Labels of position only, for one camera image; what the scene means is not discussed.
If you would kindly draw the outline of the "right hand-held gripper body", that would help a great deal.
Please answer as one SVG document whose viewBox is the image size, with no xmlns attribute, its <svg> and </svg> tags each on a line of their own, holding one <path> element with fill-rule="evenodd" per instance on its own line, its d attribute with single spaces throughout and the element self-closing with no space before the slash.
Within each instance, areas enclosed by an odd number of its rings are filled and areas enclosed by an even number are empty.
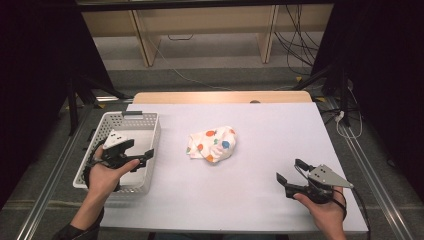
<svg viewBox="0 0 424 240">
<path fill-rule="evenodd" d="M 316 204 L 325 204 L 333 199 L 335 186 L 350 189 L 354 187 L 352 183 L 324 164 L 314 167 L 310 172 L 296 170 L 307 180 L 307 184 L 301 186 L 288 183 L 284 187 L 287 198 L 293 198 L 296 193 L 302 193 Z"/>
</svg>

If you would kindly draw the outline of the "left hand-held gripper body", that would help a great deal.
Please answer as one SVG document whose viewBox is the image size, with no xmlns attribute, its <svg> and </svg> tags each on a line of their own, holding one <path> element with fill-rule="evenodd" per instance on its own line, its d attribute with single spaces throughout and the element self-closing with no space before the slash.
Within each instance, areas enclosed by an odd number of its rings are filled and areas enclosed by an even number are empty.
<svg viewBox="0 0 424 240">
<path fill-rule="evenodd" d="M 127 156 L 124 148 L 124 142 L 129 140 L 127 136 L 112 130 L 108 137 L 102 143 L 101 159 L 109 168 L 118 169 L 127 162 L 133 160 L 133 156 Z M 141 162 L 136 166 L 136 169 L 143 168 L 147 165 L 147 161 Z"/>
</svg>

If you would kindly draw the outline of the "white perforated plastic basket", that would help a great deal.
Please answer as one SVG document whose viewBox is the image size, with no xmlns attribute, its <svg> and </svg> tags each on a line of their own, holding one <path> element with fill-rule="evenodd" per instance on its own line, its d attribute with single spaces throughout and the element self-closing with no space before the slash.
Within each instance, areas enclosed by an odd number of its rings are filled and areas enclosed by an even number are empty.
<svg viewBox="0 0 424 240">
<path fill-rule="evenodd" d="M 127 156 L 142 155 L 150 149 L 154 150 L 154 156 L 147 161 L 145 167 L 135 168 L 126 173 L 116 187 L 118 193 L 147 194 L 153 176 L 156 153 L 158 152 L 161 126 L 157 113 L 143 113 L 142 111 L 107 112 L 102 116 L 76 173 L 73 186 L 87 189 L 85 180 L 88 178 L 88 168 L 95 162 L 93 159 L 94 153 L 99 146 L 102 146 L 112 130 L 135 140 L 135 145 L 126 150 Z"/>
</svg>

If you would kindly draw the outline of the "white cloth with coloured spots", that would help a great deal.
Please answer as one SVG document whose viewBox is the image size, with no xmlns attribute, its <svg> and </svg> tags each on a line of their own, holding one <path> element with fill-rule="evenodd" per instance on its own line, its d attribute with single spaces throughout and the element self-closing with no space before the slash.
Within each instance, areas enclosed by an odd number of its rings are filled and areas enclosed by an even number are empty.
<svg viewBox="0 0 424 240">
<path fill-rule="evenodd" d="M 186 154 L 192 159 L 217 163 L 233 154 L 236 142 L 237 134 L 232 127 L 211 128 L 189 135 Z"/>
</svg>

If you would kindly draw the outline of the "person's right hand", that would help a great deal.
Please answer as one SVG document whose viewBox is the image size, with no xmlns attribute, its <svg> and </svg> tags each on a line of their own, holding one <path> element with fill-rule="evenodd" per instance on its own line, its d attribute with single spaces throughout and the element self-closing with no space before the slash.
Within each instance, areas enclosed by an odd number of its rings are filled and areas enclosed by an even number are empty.
<svg viewBox="0 0 424 240">
<path fill-rule="evenodd" d="M 301 193 L 294 195 L 294 198 L 309 210 L 315 225 L 321 231 L 330 229 L 343 230 L 344 210 L 339 204 L 345 206 L 346 200 L 342 187 L 334 187 L 334 191 L 334 201 L 326 204 L 316 204 Z"/>
</svg>

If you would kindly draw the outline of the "person's left hand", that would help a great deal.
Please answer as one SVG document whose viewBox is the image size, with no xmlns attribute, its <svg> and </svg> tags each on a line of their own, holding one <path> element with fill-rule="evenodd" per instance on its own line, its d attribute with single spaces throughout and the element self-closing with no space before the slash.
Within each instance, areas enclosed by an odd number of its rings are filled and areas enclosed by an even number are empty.
<svg viewBox="0 0 424 240">
<path fill-rule="evenodd" d="M 90 171 L 87 197 L 96 200 L 107 199 L 118 185 L 120 178 L 133 170 L 139 163 L 139 159 L 133 159 L 118 169 L 96 164 Z"/>
</svg>

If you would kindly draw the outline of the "white table mat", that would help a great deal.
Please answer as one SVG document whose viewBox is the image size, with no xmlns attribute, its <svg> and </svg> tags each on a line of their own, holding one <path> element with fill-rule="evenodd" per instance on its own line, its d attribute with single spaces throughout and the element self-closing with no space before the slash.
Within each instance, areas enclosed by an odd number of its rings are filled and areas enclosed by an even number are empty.
<svg viewBox="0 0 424 240">
<path fill-rule="evenodd" d="M 106 203 L 105 228 L 170 232 L 306 233 L 316 227 L 308 210 L 289 199 L 283 175 L 304 184 L 301 159 L 343 172 L 313 103 L 140 104 L 159 115 L 161 135 L 147 194 L 115 194 Z M 216 164 L 186 153 L 190 134 L 231 126 L 232 156 Z"/>
</svg>

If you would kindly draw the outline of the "black tripod stand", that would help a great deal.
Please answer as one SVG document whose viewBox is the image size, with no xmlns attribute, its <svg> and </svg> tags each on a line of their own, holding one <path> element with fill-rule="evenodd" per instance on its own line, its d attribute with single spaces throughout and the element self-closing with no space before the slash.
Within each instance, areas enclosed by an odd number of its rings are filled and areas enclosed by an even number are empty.
<svg viewBox="0 0 424 240">
<path fill-rule="evenodd" d="M 319 70 L 315 74 L 312 74 L 306 80 L 301 80 L 297 85 L 292 88 L 292 91 L 303 90 L 307 86 L 315 83 L 316 81 L 322 78 L 325 78 L 325 83 L 322 87 L 321 92 L 325 96 L 333 96 L 335 92 L 339 93 L 339 113 L 344 113 L 344 116 L 341 118 L 341 121 L 347 127 L 350 127 L 351 124 L 348 119 L 348 78 L 342 62 L 335 61 L 329 64 L 328 66 L 324 67 L 323 69 Z"/>
<path fill-rule="evenodd" d="M 71 76 L 66 83 L 66 89 L 70 113 L 70 136 L 77 131 L 79 125 L 77 98 L 80 98 L 85 105 L 94 104 L 97 98 L 93 93 L 93 89 L 100 89 L 117 97 L 119 100 L 132 99 L 132 96 L 119 92 L 113 86 L 107 86 L 85 75 Z"/>
</svg>

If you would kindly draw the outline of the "wooden table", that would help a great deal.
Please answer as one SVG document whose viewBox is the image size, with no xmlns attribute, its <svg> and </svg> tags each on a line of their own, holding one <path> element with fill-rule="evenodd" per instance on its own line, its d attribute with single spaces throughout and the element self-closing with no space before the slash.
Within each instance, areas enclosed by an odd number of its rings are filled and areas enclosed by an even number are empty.
<svg viewBox="0 0 424 240">
<path fill-rule="evenodd" d="M 310 103 L 306 91 L 140 92 L 134 104 Z"/>
</svg>

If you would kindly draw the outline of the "black curtain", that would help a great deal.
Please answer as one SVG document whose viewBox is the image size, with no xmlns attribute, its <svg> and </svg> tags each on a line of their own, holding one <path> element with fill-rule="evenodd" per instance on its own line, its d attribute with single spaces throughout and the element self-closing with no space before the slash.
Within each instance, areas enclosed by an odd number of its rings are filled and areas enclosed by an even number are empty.
<svg viewBox="0 0 424 240">
<path fill-rule="evenodd" d="M 334 0 L 313 71 L 331 64 L 424 201 L 424 0 Z"/>
<path fill-rule="evenodd" d="M 0 210 L 35 160 L 68 87 L 111 88 L 76 0 L 0 0 Z"/>
</svg>

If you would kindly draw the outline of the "light wooden shelf unit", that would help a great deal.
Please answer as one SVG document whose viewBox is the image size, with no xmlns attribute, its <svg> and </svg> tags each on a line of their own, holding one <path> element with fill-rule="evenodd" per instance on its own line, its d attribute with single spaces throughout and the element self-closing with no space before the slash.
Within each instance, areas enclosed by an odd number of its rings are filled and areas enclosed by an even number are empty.
<svg viewBox="0 0 424 240">
<path fill-rule="evenodd" d="M 273 34 L 293 32 L 292 20 L 299 9 L 300 29 L 319 32 L 326 29 L 333 5 L 295 4 L 158 10 L 84 12 L 94 37 L 132 36 L 138 39 L 144 65 L 151 67 L 161 38 L 165 35 L 254 33 L 261 60 L 270 59 Z"/>
</svg>

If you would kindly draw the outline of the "aluminium floor rail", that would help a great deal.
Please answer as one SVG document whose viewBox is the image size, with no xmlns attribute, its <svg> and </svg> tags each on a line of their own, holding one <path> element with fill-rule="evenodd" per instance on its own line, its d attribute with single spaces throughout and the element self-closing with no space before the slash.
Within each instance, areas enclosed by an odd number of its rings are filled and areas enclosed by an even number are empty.
<svg viewBox="0 0 424 240">
<path fill-rule="evenodd" d="M 61 148 L 60 155 L 54 161 L 53 168 L 49 171 L 49 175 L 45 184 L 43 185 L 38 198 L 34 201 L 29 214 L 25 218 L 16 240 L 32 240 L 39 223 L 49 205 L 49 201 L 57 188 L 59 180 L 71 159 L 74 152 L 76 142 L 81 135 L 82 127 L 89 118 L 89 115 L 94 108 L 94 104 L 83 104 L 79 109 L 75 109 L 76 125 L 72 125 L 69 134 L 66 138 L 65 145 Z"/>
<path fill-rule="evenodd" d="M 389 195 L 383 181 L 379 178 L 378 171 L 372 166 L 370 159 L 364 152 L 364 148 L 360 145 L 359 140 L 364 133 L 364 122 L 362 114 L 358 113 L 359 129 L 355 130 L 352 125 L 348 126 L 347 122 L 352 121 L 348 116 L 346 109 L 342 109 L 342 101 L 337 102 L 334 97 L 327 98 L 327 106 L 330 110 L 338 110 L 344 112 L 342 120 L 336 123 L 337 133 L 347 142 L 354 159 L 356 160 L 373 196 L 375 197 L 380 210 L 382 211 L 387 223 L 397 240 L 413 240 L 414 236 L 407 225 L 400 210 L 395 205 L 394 200 Z"/>
</svg>

